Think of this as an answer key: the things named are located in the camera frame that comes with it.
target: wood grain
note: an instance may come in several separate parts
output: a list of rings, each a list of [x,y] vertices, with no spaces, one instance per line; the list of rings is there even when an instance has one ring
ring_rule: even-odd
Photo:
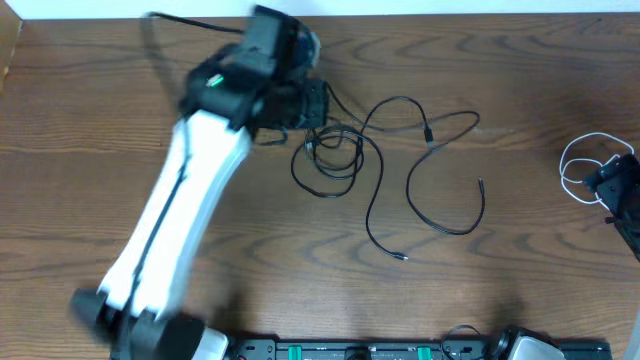
[[[255,148],[234,175],[203,239],[186,310],[224,331],[283,338],[425,338],[461,323],[486,333],[515,323],[606,338],[620,358],[640,266],[604,225],[603,209],[562,191],[557,166],[563,147],[591,131],[640,146],[640,15],[303,20],[323,42],[318,75],[357,114],[392,95],[418,99],[430,116],[482,114],[477,129],[419,169],[412,190],[427,214],[463,227],[477,214],[482,176],[486,217],[464,237],[422,224],[403,193],[425,151],[421,135],[369,133],[387,170],[372,228],[411,259],[388,258],[364,231],[373,157],[348,196],[317,199],[289,174],[294,135],[288,146]],[[163,22],[157,38],[176,81],[238,40]],[[76,287],[100,282],[131,234],[164,161],[172,101],[135,20],[27,23],[5,91],[0,357],[103,359],[106,349],[67,304]],[[406,125],[418,114],[394,104],[373,121]],[[469,121],[435,124],[436,140]],[[594,140],[573,156],[617,150]],[[307,181],[342,186],[298,165]]]

